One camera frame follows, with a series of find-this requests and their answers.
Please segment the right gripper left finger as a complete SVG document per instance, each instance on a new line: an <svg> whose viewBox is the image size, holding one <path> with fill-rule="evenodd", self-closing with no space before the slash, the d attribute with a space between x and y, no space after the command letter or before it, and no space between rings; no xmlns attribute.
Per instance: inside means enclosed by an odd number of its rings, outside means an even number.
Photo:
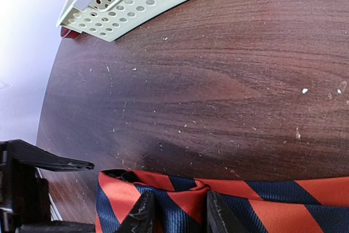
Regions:
<svg viewBox="0 0 349 233"><path fill-rule="evenodd" d="M151 233L155 230L155 198L152 192L141 194L116 233Z"/></svg>

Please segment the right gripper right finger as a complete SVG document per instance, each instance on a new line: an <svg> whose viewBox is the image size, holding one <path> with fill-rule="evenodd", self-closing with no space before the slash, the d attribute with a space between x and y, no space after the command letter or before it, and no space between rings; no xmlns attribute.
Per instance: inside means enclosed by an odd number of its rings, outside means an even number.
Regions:
<svg viewBox="0 0 349 233"><path fill-rule="evenodd" d="M243 233L245 227L239 222L218 192L207 193L207 225L210 233Z"/></svg>

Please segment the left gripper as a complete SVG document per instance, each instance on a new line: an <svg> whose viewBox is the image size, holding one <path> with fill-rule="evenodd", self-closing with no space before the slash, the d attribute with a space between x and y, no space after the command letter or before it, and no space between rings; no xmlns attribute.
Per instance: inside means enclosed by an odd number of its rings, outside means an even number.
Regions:
<svg viewBox="0 0 349 233"><path fill-rule="evenodd" d="M49 183L38 169L93 170L94 164L64 158L23 140L1 142L1 232L95 232L94 224L53 220Z"/></svg>

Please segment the red navy striped tie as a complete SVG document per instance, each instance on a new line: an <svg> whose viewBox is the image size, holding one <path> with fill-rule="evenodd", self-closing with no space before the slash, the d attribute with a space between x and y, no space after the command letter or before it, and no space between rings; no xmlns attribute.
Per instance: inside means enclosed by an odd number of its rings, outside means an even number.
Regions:
<svg viewBox="0 0 349 233"><path fill-rule="evenodd" d="M99 174L96 232L348 232L348 178L281 182Z"/></svg>

